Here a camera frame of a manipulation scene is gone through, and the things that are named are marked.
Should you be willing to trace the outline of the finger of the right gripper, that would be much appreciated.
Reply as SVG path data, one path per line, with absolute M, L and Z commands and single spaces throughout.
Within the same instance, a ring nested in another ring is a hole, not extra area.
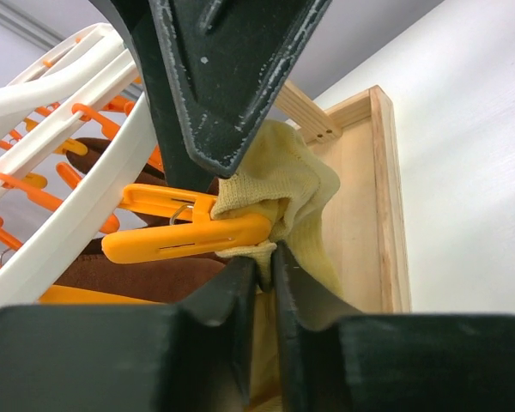
M 167 78 L 153 16 L 147 1 L 91 0 L 127 45 L 148 101 L 168 185 L 188 191 L 218 192 L 218 180 L 188 155 Z
M 188 155 L 234 174 L 330 2 L 152 1 Z

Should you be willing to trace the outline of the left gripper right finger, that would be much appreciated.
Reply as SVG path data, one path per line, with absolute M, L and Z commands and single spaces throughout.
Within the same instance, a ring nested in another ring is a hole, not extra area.
M 515 411 L 515 316 L 367 314 L 272 259 L 286 411 Z

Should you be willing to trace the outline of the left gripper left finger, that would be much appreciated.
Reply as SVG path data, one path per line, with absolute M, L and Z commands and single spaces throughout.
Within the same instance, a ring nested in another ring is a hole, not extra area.
M 241 411 L 257 268 L 237 257 L 173 305 L 0 309 L 0 411 Z

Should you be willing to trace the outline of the orange clothes peg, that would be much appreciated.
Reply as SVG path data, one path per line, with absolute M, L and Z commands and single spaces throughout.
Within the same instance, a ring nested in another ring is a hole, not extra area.
M 216 200 L 206 193 L 127 185 L 120 208 L 166 217 L 168 224 L 110 233 L 101 241 L 102 251 L 116 264 L 134 264 L 254 246 L 269 237 L 271 222 L 260 214 L 214 220 Z

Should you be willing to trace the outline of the yellow sock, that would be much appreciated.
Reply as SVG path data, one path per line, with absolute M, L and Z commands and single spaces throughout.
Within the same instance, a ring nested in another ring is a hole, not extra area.
M 264 121 L 235 174 L 220 180 L 211 215 L 223 220 L 260 214 L 271 222 L 271 232 L 258 245 L 226 249 L 219 257 L 253 258 L 261 271 L 261 288 L 267 290 L 272 283 L 270 259 L 283 241 L 308 274 L 342 295 L 322 236 L 324 207 L 339 187 L 337 174 L 306 146 L 295 128 Z

